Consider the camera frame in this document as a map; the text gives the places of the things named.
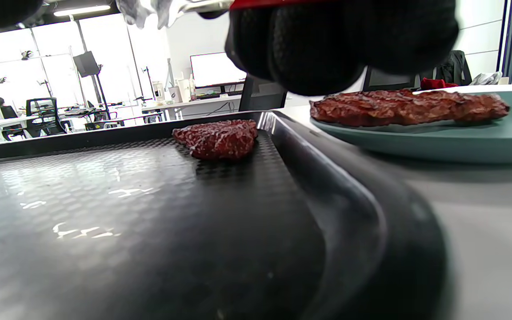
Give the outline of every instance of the ceiling light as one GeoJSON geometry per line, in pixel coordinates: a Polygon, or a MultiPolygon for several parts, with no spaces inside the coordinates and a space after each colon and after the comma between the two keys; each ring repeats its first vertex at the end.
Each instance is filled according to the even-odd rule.
{"type": "Polygon", "coordinates": [[[55,12],[55,16],[72,16],[75,14],[89,13],[89,12],[103,12],[106,10],[110,10],[110,6],[104,5],[104,6],[78,8],[78,9],[71,9],[71,10],[62,10],[59,12],[55,12]]]}

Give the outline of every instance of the desk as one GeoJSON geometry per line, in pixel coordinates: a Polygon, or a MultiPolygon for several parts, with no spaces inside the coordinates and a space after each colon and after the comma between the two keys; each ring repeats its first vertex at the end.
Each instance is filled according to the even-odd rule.
{"type": "MultiPolygon", "coordinates": [[[[309,105],[278,111],[321,132],[309,122],[309,105]]],[[[432,204],[452,253],[457,287],[453,319],[512,319],[512,166],[404,160],[329,139],[349,150],[349,156],[400,178],[432,204]]]]}
{"type": "MultiPolygon", "coordinates": [[[[0,120],[0,142],[6,142],[7,140],[4,138],[2,130],[6,126],[12,125],[21,125],[21,128],[25,129],[27,127],[27,120],[37,119],[39,116],[30,116],[30,117],[19,117],[19,118],[10,118],[10,119],[2,119],[0,120]]],[[[31,138],[31,135],[27,132],[27,130],[23,130],[25,136],[27,138],[31,138]]]]}
{"type": "Polygon", "coordinates": [[[152,106],[148,106],[148,107],[143,107],[142,111],[151,111],[151,110],[158,110],[158,109],[163,110],[163,111],[167,110],[167,111],[169,111],[169,119],[176,120],[175,109],[185,109],[185,108],[189,108],[189,107],[201,106],[201,105],[206,105],[206,104],[211,104],[211,103],[225,104],[227,102],[236,102],[236,101],[240,102],[240,98],[242,98],[242,95],[195,100],[195,101],[190,101],[187,103],[176,103],[176,104],[167,104],[167,105],[159,105],[159,106],[152,105],[152,106]]]}

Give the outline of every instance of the plate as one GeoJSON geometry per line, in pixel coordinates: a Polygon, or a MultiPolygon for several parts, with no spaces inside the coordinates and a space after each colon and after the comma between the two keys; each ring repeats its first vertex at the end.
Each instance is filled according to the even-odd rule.
{"type": "Polygon", "coordinates": [[[508,116],[477,126],[441,121],[413,126],[351,128],[313,118],[311,122],[331,136],[372,152],[442,162],[512,164],[512,91],[471,92],[472,95],[486,93],[498,94],[511,106],[508,116]]]}

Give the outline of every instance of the monitor screen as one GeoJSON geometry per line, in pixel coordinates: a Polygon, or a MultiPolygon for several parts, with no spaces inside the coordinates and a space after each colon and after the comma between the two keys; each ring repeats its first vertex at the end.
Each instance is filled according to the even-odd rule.
{"type": "Polygon", "coordinates": [[[191,56],[196,88],[243,83],[246,73],[238,69],[225,52],[191,56]]]}

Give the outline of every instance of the cooked steak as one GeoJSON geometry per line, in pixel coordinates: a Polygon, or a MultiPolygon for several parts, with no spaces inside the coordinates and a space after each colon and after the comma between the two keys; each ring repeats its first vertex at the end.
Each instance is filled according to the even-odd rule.
{"type": "Polygon", "coordinates": [[[239,160],[252,152],[258,136],[256,122],[231,120],[173,130],[173,137],[203,160],[239,160]]]}
{"type": "Polygon", "coordinates": [[[311,102],[315,120],[347,126],[417,125],[442,120],[481,122],[508,115],[497,95],[408,90],[340,93],[311,102]]]}

